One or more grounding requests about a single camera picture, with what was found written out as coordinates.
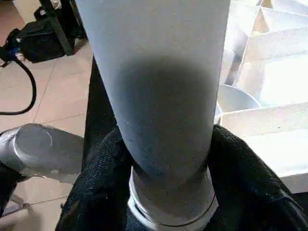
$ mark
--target white plastic tube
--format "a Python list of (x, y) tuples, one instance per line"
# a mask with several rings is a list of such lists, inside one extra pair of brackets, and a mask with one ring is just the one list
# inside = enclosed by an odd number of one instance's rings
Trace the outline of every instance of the white plastic tube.
[(183, 184), (209, 150), (230, 0), (76, 2), (128, 150)]

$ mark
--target black mesh fabric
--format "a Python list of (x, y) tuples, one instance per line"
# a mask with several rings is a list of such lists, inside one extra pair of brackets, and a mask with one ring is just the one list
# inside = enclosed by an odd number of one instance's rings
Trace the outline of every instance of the black mesh fabric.
[(88, 154), (85, 167), (63, 207), (57, 231), (124, 230), (132, 166), (118, 128)]

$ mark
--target black fabric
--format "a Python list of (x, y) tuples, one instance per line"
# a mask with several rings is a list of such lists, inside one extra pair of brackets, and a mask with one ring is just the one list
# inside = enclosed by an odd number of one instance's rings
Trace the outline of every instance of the black fabric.
[(90, 148), (100, 143), (115, 127), (116, 118), (95, 58), (93, 58), (84, 136), (83, 168)]
[(0, 163), (0, 217), (2, 216), (10, 197), (18, 182), (25, 180), (18, 172)]
[(102, 230), (102, 225), (109, 224), (112, 230), (124, 230), (132, 164), (118, 128), (95, 143), (63, 207), (56, 230)]
[(21, 52), (33, 63), (65, 55), (48, 19), (28, 23), (16, 37), (20, 39)]
[(286, 207), (292, 198), (281, 180), (243, 140), (220, 126), (214, 126), (208, 164), (219, 208), (207, 231), (307, 230), (294, 221), (306, 215)]

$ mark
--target pvc pipe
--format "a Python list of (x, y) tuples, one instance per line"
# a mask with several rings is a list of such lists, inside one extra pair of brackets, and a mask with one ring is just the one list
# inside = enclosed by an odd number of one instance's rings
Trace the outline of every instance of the pvc pipe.
[(185, 183), (211, 142), (230, 0), (76, 2), (131, 155)]

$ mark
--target black bag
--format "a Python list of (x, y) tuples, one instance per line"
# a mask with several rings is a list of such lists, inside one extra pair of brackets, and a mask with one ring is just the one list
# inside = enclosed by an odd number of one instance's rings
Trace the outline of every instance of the black bag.
[[(18, 49), (19, 44), (16, 41), (16, 36), (19, 34), (19, 32), (20, 32), (20, 30), (16, 28), (9, 33), (7, 39), (5, 40), (5, 44), (3, 46), (3, 48), (6, 51), (10, 52), (14, 49)], [(0, 66), (6, 67), (9, 63), (10, 63), (10, 61), (4, 61), (2, 64), (0, 64)]]
[(28, 23), (16, 38), (25, 58), (33, 63), (65, 55), (48, 19)]

